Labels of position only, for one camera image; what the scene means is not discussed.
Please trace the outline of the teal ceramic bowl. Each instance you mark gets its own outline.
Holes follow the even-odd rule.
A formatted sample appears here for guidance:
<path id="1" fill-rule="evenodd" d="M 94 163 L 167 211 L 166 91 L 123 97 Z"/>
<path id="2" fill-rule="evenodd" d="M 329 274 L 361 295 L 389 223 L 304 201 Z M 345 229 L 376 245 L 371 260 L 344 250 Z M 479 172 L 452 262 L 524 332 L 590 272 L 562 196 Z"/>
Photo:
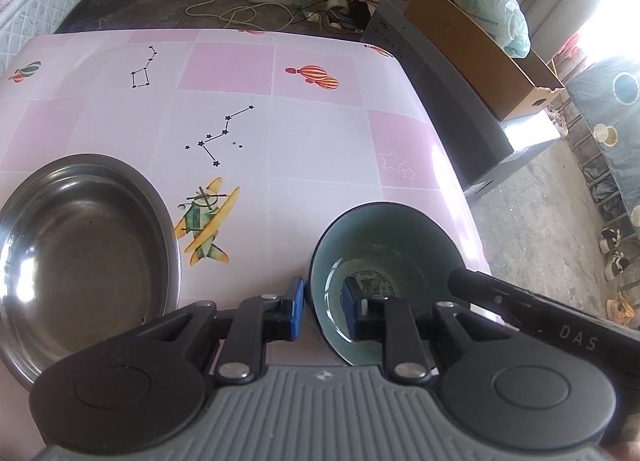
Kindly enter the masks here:
<path id="1" fill-rule="evenodd" d="M 367 296 L 396 296 L 427 313 L 440 301 L 468 308 L 447 281 L 464 266 L 456 244 L 434 220 L 408 205 L 373 202 L 335 219 L 311 256 L 306 302 L 323 338 L 352 366 L 380 365 L 382 345 L 355 342 L 341 305 L 345 278 L 353 277 Z"/>

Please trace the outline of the white shoes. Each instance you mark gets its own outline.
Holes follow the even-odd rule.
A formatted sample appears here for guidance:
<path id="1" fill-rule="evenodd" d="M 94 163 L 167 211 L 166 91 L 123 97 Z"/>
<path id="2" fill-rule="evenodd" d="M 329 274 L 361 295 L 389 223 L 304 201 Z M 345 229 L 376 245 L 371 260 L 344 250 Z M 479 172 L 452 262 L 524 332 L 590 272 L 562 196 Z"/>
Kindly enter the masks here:
<path id="1" fill-rule="evenodd" d="M 630 260 L 620 251 L 622 234 L 620 229 L 605 227 L 600 233 L 599 249 L 605 256 L 604 277 L 610 282 L 621 275 L 629 266 Z"/>

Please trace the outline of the deep steel bowl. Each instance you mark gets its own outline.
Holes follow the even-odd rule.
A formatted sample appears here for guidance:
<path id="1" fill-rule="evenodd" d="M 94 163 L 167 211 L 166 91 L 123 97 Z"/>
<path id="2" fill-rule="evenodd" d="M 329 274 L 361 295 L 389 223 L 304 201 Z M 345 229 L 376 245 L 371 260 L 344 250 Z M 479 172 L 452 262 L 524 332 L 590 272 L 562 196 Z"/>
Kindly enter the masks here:
<path id="1" fill-rule="evenodd" d="M 174 311 L 170 214 L 131 165 L 74 154 L 40 167 L 1 207 L 1 360 L 30 389 L 53 363 Z"/>

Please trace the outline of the large grey box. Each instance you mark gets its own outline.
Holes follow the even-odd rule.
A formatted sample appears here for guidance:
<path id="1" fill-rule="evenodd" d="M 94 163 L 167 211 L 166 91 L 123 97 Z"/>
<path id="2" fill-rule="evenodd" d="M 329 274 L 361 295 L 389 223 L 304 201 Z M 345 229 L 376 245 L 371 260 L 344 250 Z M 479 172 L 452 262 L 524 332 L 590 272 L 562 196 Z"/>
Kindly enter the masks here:
<path id="1" fill-rule="evenodd" d="M 501 122 L 462 74 L 409 20 L 402 0 L 381 0 L 362 40 L 401 64 L 435 126 L 465 198 L 497 189 L 560 139 L 548 114 Z"/>

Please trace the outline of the blue dotted cloth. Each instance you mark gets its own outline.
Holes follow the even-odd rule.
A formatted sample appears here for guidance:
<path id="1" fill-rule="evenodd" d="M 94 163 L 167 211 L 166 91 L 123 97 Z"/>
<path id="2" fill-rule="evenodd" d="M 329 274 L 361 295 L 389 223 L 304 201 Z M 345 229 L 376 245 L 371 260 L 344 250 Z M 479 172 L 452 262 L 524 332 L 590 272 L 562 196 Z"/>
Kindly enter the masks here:
<path id="1" fill-rule="evenodd" d="M 631 228 L 639 230 L 639 65 L 612 58 L 589 65 L 565 83 L 602 151 Z"/>

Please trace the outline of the pink patterned tablecloth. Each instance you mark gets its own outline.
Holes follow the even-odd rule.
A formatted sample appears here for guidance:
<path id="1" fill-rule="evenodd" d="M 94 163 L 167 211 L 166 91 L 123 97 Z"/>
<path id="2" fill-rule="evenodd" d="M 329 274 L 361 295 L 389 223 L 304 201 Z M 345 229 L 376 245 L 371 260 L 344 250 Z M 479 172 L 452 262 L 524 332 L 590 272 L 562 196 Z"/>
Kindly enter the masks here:
<path id="1" fill-rule="evenodd" d="M 400 63 L 369 44 L 233 30 L 39 36 L 1 69 L 1 192 L 56 158 L 134 166 L 172 216 L 219 179 L 225 262 L 181 261 L 184 303 L 230 305 L 302 273 L 345 210 L 400 202 L 487 263 L 444 146 Z"/>

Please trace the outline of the brown cardboard box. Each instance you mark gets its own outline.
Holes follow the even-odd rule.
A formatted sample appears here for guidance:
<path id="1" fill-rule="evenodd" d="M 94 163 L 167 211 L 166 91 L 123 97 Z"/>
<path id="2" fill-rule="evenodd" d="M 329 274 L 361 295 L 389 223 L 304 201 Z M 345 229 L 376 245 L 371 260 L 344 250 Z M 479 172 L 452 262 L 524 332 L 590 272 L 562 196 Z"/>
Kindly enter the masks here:
<path id="1" fill-rule="evenodd" d="M 405 17 L 456 67 L 500 121 L 536 114 L 564 90 L 531 51 L 509 57 L 452 0 L 410 0 Z"/>

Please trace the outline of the light green plastic bag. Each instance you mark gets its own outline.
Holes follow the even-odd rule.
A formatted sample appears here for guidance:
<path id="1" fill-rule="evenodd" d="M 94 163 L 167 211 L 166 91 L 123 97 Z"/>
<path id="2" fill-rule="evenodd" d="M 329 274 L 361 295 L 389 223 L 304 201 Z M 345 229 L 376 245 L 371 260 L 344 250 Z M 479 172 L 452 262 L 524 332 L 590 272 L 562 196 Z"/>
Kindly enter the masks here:
<path id="1" fill-rule="evenodd" d="M 453 0 L 513 59 L 530 51 L 528 24 L 518 0 Z"/>

